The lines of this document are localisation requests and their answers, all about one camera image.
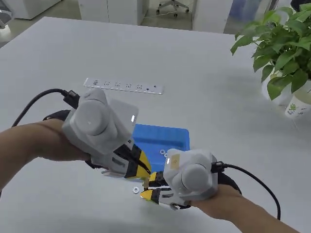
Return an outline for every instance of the metal washer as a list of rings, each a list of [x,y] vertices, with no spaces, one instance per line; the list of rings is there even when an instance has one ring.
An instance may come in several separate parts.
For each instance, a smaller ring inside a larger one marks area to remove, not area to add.
[[[133,188],[133,193],[134,194],[138,194],[139,193],[139,188],[138,187],[134,187]]]

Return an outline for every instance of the label sticker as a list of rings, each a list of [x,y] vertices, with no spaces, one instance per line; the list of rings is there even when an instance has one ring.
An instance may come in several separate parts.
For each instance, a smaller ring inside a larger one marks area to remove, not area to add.
[[[180,154],[175,154],[171,157],[171,169],[174,169],[174,170],[179,169],[179,158],[180,158]]]

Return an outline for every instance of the white tabletop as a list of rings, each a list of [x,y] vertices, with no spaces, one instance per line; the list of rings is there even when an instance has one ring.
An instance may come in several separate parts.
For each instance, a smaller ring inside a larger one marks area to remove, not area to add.
[[[253,48],[232,57],[231,35],[43,18],[0,49],[0,130],[49,88],[84,93],[86,77],[158,83],[163,95],[106,91],[139,107],[138,123],[187,128],[192,148],[208,148],[244,167],[276,194],[282,220],[301,232],[310,222],[310,127],[298,129],[260,93]],[[57,94],[22,123],[68,109]],[[269,194],[228,170],[243,194],[276,215]],[[137,184],[103,177],[83,162],[36,159],[6,186],[0,229],[6,233],[239,232],[195,208],[172,211],[132,193]]]

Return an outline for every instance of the blue tray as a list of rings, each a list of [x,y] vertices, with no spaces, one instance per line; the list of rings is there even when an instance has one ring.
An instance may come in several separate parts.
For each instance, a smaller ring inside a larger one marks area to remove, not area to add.
[[[161,149],[190,150],[189,131],[186,129],[136,124],[133,138],[146,153],[152,172],[164,169],[165,158],[160,154]]]

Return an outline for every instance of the black cable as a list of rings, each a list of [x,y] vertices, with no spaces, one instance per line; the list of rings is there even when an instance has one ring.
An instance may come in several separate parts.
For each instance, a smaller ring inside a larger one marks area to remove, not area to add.
[[[40,98],[42,98],[43,96],[46,96],[50,93],[60,93],[63,96],[68,95],[68,92],[62,89],[50,89],[50,90],[46,90],[41,92],[40,94],[38,94],[37,96],[35,96],[28,104],[27,106],[24,108],[24,110],[21,112],[21,114],[19,114],[19,116],[16,118],[16,120],[14,121],[12,127],[15,127],[18,125],[18,123],[20,122],[20,120],[25,116],[25,114],[28,112],[28,110],[31,108],[31,106],[33,106],[33,104],[35,102],[37,102]]]
[[[271,189],[265,185],[264,182],[262,182],[259,178],[257,178],[256,176],[254,176],[252,173],[250,173],[249,171],[239,167],[239,166],[235,166],[235,165],[231,165],[231,164],[224,164],[224,168],[233,168],[236,170],[239,170],[243,173],[245,173],[246,175],[250,176],[251,178],[253,178],[255,181],[257,181],[258,183],[260,183],[267,191],[268,193],[272,196],[273,200],[276,202],[276,208],[277,208],[277,219],[281,220],[281,206],[280,203],[278,202],[276,196],[274,195],[274,193],[271,191]]]

